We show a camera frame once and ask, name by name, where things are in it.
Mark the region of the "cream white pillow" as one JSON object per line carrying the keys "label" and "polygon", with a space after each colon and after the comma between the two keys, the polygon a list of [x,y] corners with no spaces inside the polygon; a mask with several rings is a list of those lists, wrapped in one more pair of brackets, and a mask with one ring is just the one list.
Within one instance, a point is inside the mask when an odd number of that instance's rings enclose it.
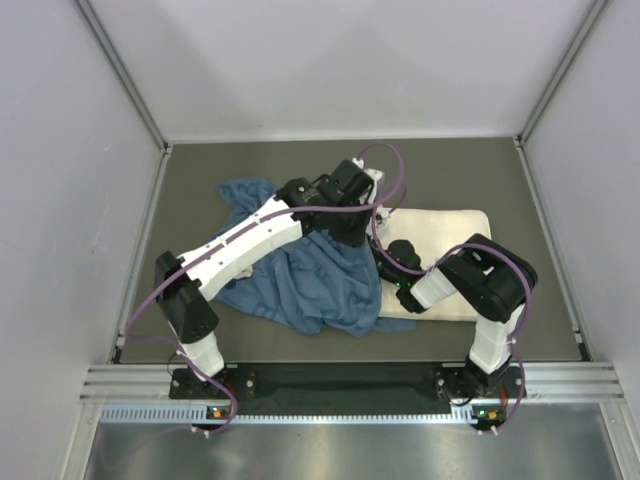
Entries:
{"label": "cream white pillow", "polygon": [[[478,233],[492,237],[488,216],[480,210],[420,210],[397,209],[386,222],[376,228],[383,246],[394,240],[405,239],[413,245],[426,268],[441,258],[446,251],[464,243]],[[415,321],[472,322],[477,313],[458,293],[442,300],[421,313],[410,313],[396,298],[396,288],[387,281],[382,283],[380,316]]]}

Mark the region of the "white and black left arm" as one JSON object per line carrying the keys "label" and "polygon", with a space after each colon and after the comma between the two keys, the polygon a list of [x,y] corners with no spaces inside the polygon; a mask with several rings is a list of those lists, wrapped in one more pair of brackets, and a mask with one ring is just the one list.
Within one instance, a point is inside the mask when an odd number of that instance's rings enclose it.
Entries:
{"label": "white and black left arm", "polygon": [[288,181],[256,212],[201,247],[157,258],[156,302],[193,370],[197,390],[216,396],[227,382],[215,336],[219,319],[210,301],[263,257],[311,232],[324,232],[348,247],[363,246],[383,180],[383,172],[363,160],[344,160],[315,181]]}

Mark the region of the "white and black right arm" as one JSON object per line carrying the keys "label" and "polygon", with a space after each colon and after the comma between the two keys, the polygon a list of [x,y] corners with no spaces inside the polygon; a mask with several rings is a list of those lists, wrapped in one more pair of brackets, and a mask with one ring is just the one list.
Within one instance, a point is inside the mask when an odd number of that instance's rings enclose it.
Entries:
{"label": "white and black right arm", "polygon": [[427,270],[421,268],[421,258],[405,239],[384,248],[373,237],[370,245],[379,276],[396,286],[395,296],[406,311],[424,313],[459,294],[477,314],[465,364],[441,375],[439,395],[462,406],[498,393],[512,360],[521,316],[538,282],[535,269],[481,234],[452,248]]}

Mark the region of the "blue cartoon print pillowcase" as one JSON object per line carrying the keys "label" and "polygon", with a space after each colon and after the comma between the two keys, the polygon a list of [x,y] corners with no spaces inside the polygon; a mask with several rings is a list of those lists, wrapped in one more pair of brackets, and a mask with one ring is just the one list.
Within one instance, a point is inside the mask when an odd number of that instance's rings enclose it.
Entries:
{"label": "blue cartoon print pillowcase", "polygon": [[337,243],[325,232],[266,255],[215,300],[305,335],[334,328],[359,338],[417,327],[415,320],[380,315],[382,284],[371,248]]}

